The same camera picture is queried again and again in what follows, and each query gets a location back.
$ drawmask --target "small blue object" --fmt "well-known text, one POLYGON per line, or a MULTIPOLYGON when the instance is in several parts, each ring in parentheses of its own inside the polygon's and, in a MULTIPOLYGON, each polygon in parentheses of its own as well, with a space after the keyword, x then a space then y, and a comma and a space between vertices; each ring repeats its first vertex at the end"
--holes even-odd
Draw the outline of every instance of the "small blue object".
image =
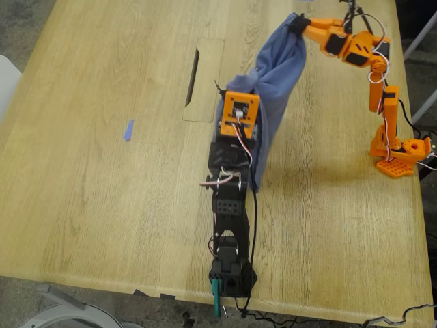
POLYGON ((130 120, 128 126, 126 127, 126 131, 124 131, 123 139, 124 141, 129 141, 130 136, 132 135, 132 128, 134 127, 134 120, 130 120))

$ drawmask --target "blue towel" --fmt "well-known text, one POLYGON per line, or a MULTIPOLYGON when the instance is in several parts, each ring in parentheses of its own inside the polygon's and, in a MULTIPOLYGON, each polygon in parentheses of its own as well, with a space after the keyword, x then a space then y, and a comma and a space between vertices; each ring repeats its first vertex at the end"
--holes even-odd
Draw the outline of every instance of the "blue towel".
MULTIPOLYGON (((287 19, 267 39, 255 60, 255 67, 248 75, 236 75, 226 88, 237 92, 252 92, 259 95, 257 144, 251 149, 255 172, 255 188, 258 191, 266 166, 268 150, 287 106, 294 84, 305 65, 305 44, 302 36, 288 31, 288 25, 296 17, 287 19)), ((223 100, 220 100, 215 122, 221 118, 223 100)))

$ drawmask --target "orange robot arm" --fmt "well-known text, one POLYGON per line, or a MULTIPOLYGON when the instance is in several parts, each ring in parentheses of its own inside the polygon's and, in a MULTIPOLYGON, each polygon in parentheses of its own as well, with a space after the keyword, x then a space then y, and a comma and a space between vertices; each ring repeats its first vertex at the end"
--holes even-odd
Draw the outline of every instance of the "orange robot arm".
POLYGON ((290 31, 317 42, 329 57, 341 58, 356 67, 370 66, 369 110, 384 118, 371 143, 370 155, 384 157, 376 167, 392 178, 412 174, 414 164, 432 153, 432 145, 429 137, 400 141, 396 136, 398 87, 384 85, 389 71, 389 39, 373 36, 369 31, 352 36, 345 32, 342 20, 310 20, 303 16, 290 31))

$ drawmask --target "wooden table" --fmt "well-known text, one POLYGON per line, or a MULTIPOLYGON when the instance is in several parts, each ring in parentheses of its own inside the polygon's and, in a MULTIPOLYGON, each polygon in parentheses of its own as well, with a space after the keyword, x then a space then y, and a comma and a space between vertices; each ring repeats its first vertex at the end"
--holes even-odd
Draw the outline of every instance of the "wooden table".
MULTIPOLYGON (((389 83, 408 106, 395 2, 360 4, 387 26, 389 83)), ((211 303, 211 194, 198 182, 213 80, 247 72, 290 12, 345 11, 335 0, 59 0, 0 126, 0 275, 211 303)), ((381 117, 367 109, 367 69, 311 42, 307 52, 258 195, 249 307, 399 320, 432 302, 419 181, 373 167, 381 117)), ((399 136, 411 136, 403 118, 399 136)), ((252 219, 250 195, 247 206, 252 219)), ((418 310, 407 326, 431 321, 418 310)))

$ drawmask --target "green object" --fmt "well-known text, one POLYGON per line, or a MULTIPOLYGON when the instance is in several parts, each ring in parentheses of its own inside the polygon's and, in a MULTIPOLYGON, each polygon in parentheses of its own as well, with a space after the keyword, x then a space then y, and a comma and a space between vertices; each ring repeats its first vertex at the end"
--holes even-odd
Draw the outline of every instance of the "green object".
POLYGON ((221 279, 213 279, 211 281, 212 295, 214 296, 214 316, 220 318, 220 290, 221 279))

